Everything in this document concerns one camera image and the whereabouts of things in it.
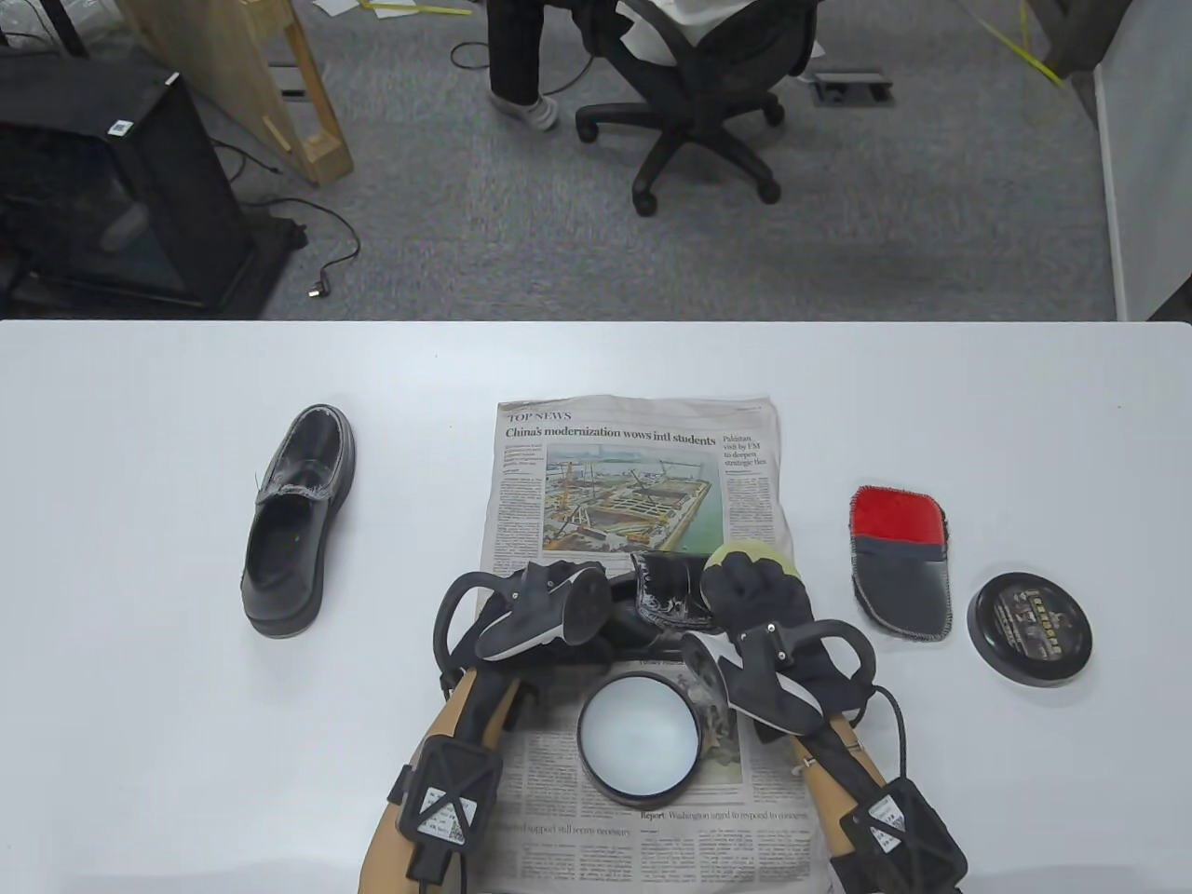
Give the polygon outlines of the person's left hand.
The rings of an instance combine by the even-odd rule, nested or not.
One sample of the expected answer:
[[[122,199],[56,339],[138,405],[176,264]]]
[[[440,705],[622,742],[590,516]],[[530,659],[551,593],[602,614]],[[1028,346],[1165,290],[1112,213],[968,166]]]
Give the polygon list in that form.
[[[482,602],[482,616],[451,648],[447,635],[455,610],[472,590],[491,595]],[[610,664],[603,631],[613,606],[611,584],[600,561],[528,561],[507,577],[461,575],[443,592],[432,635],[443,694],[472,670],[516,673]]]

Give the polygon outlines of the person's right hand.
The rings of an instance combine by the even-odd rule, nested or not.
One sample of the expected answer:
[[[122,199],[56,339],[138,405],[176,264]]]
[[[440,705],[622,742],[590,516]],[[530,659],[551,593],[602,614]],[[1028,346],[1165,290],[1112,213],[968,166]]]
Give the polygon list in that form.
[[[840,620],[813,617],[791,561],[763,542],[724,545],[699,581],[714,633],[683,637],[687,668],[757,726],[814,735],[864,710],[875,693],[873,642]]]

